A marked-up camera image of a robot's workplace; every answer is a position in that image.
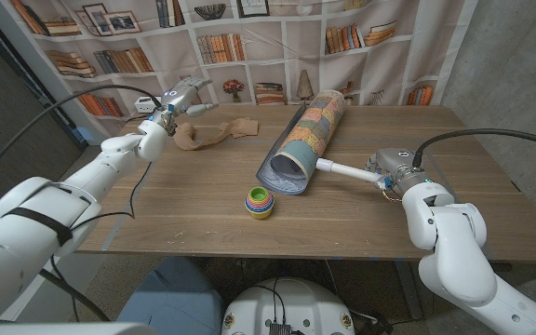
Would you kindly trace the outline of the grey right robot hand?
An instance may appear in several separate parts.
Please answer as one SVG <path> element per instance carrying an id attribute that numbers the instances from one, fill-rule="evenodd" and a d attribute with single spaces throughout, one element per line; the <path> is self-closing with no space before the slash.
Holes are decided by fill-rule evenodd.
<path id="1" fill-rule="evenodd" d="M 399 195 L 409 188 L 423 182 L 429 182 L 429 176 L 421 167 L 412 165 L 414 153 L 405 148 L 385 148 L 378 150 L 366 163 L 370 172 L 382 174 L 390 181 L 387 187 Z"/>

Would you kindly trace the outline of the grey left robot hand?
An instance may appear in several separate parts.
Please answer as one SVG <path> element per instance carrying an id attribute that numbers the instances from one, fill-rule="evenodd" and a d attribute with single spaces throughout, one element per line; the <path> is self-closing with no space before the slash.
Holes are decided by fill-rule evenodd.
<path id="1" fill-rule="evenodd" d="M 175 118 L 181 114 L 197 117 L 215 109 L 218 104 L 194 103 L 194 98 L 200 88 L 210 84 L 211 79 L 186 77 L 171 89 L 167 90 L 160 99 L 160 106 L 154 109 L 152 121 L 163 127 L 169 137 L 175 133 Z"/>

